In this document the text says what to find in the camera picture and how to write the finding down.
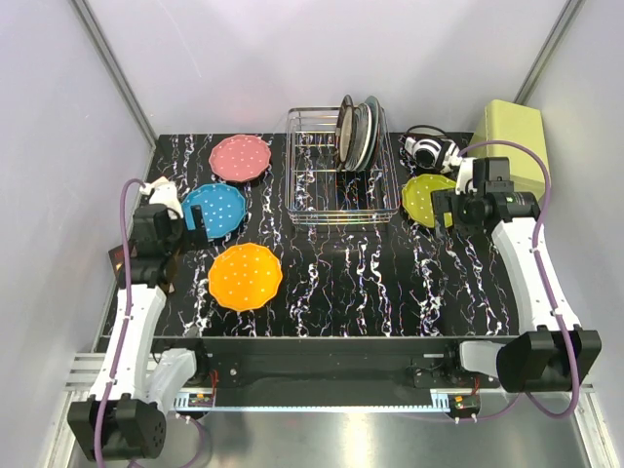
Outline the blue polka dot plate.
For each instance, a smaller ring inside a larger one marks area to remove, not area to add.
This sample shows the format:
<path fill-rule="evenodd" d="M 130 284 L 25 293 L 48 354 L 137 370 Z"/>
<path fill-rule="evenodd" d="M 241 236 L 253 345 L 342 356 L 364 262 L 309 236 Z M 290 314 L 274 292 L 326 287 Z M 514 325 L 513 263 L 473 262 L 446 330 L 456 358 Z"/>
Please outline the blue polka dot plate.
<path fill-rule="evenodd" d="M 204 234 L 209 240 L 225 237 L 236 230 L 247 214 L 246 198 L 236 187 L 225 183 L 204 184 L 184 198 L 181 207 L 188 230 L 192 226 L 192 205 L 202 207 Z"/>

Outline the pink polka dot plate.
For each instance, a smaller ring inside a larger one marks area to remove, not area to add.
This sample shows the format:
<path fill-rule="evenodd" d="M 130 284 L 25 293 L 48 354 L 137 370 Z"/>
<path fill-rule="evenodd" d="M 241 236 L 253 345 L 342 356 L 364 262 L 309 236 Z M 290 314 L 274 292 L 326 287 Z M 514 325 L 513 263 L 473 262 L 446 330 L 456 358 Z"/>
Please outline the pink polka dot plate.
<path fill-rule="evenodd" d="M 216 176 L 243 183 L 261 176 L 268 169 L 270 159 L 271 150 L 260 137 L 235 135 L 212 150 L 209 165 Z"/>

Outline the lime green polka dot plate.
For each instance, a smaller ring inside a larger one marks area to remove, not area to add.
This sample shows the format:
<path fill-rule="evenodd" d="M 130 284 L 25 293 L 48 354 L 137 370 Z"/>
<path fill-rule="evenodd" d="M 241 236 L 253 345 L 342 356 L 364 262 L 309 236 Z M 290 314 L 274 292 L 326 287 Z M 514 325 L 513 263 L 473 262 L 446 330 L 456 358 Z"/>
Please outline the lime green polka dot plate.
<path fill-rule="evenodd" d="M 432 193 L 455 188 L 455 181 L 444 175 L 412 177 L 402 188 L 402 206 L 409 218 L 428 228 L 435 227 Z"/>

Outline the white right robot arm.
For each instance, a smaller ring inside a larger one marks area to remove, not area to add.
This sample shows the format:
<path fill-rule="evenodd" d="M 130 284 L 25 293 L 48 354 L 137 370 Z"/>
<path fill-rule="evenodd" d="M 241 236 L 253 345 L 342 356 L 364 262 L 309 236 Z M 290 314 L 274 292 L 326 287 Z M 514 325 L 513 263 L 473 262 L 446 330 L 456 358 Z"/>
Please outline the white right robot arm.
<path fill-rule="evenodd" d="M 519 317 L 505 344 L 467 340 L 443 361 L 448 383 L 464 386 L 477 373 L 510 393 L 576 391 L 602 350 L 596 331 L 582 328 L 550 259 L 535 196 L 515 189 L 505 158 L 466 158 L 453 189 L 431 195 L 436 230 L 444 217 L 463 235 L 487 234 L 500 254 Z"/>

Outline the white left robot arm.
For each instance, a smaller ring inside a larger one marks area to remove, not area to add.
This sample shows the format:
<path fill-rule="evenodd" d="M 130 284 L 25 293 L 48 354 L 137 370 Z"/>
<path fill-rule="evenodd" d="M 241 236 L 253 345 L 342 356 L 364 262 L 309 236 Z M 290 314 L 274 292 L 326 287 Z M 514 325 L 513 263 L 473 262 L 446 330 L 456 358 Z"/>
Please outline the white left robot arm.
<path fill-rule="evenodd" d="M 87 399 L 72 403 L 67 414 L 78 445 L 98 466 L 158 457 L 177 394 L 186 384 L 203 384 L 211 372 L 198 338 L 166 347 L 155 370 L 148 368 L 186 223 L 180 208 L 162 203 L 139 207 L 133 221 L 133 237 L 122 246 L 117 313 L 100 372 Z"/>

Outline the orange polka dot plate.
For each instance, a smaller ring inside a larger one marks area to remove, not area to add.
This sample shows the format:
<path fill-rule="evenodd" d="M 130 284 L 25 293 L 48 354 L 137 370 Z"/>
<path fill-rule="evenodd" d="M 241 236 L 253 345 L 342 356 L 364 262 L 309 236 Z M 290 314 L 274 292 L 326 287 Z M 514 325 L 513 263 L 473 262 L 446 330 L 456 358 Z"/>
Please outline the orange polka dot plate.
<path fill-rule="evenodd" d="M 268 248 L 246 243 L 221 253 L 208 273 L 209 293 L 237 313 L 259 309 L 278 293 L 283 280 L 279 258 Z"/>

